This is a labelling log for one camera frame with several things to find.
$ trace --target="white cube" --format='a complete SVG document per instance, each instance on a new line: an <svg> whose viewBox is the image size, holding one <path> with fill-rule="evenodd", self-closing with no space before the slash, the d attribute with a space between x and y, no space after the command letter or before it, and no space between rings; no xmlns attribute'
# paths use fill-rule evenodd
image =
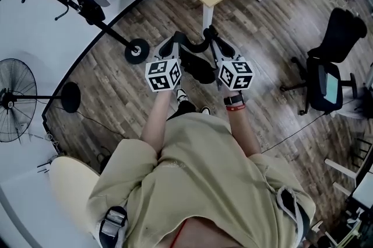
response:
<svg viewBox="0 0 373 248"><path fill-rule="evenodd" d="M230 90L249 89L255 74L247 61L222 61L219 79Z"/></svg>
<svg viewBox="0 0 373 248"><path fill-rule="evenodd" d="M153 92L173 90L180 80L181 71L176 58L149 62L146 64L145 78Z"/></svg>

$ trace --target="electric fan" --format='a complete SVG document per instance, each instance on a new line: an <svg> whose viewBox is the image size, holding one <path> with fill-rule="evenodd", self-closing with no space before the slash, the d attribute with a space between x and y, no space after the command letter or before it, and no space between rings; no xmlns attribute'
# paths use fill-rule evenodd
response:
<svg viewBox="0 0 373 248"><path fill-rule="evenodd" d="M64 110L74 113L80 105L80 90L69 82L60 96L38 96L34 75L24 62L0 61L0 142L14 141L27 130L37 99L60 99Z"/></svg>

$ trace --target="fan base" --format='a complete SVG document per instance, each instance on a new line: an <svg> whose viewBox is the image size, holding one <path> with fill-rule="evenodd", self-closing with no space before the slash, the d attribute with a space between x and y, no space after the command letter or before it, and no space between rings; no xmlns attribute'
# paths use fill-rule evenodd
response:
<svg viewBox="0 0 373 248"><path fill-rule="evenodd" d="M61 104L68 113L74 113L80 106L80 89L74 82L66 83L61 91Z"/></svg>

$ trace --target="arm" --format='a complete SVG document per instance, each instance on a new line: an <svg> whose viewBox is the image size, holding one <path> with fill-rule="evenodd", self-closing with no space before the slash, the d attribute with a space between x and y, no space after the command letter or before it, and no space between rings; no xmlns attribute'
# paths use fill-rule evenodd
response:
<svg viewBox="0 0 373 248"><path fill-rule="evenodd" d="M238 92L231 92L223 86L223 96L232 97L238 95ZM236 103L232 106L239 106L242 103ZM238 111L228 111L229 123L234 139L244 151L246 157L256 153L261 153L261 146L249 122L246 108Z"/></svg>
<svg viewBox="0 0 373 248"><path fill-rule="evenodd" d="M164 129L172 91L159 92L140 139L148 143L156 153L163 147Z"/></svg>

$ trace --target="wooden floor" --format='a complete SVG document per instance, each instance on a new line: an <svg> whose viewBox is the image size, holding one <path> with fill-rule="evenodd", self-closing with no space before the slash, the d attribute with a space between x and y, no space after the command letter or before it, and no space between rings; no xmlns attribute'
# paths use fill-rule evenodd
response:
<svg viewBox="0 0 373 248"><path fill-rule="evenodd" d="M299 116L304 90L281 93L279 86L300 82L290 58L296 56L305 61L307 51L320 45L335 7L359 13L368 26L368 36L339 65L342 78L348 79L353 72L361 85L373 60L373 22L365 0L224 0L215 7L213 24L220 35L236 44L255 67L256 77L245 97L263 151L322 114L311 109L306 116ZM202 5L198 0L144 0L114 28L129 39L146 39L153 49L177 30L201 42L201 24ZM137 138L152 108L154 94L144 78L145 63L131 66L123 54L120 43L104 36L72 72L69 81L78 83L82 91L82 114L126 137ZM182 87L198 107L208 105L213 114L227 118L214 84L200 85L185 74ZM173 100L170 114L176 107ZM56 108L48 110L47 120L61 148L96 170L97 155L107 154L105 148L112 152L122 138L80 114ZM329 158L353 169L350 145L358 133L371 134L371 130L367 121L323 116L266 153L289 161L316 202L316 220L323 219L331 226L345 199L334 191L332 183L337 181L351 188L352 182L326 167L323 160Z"/></svg>

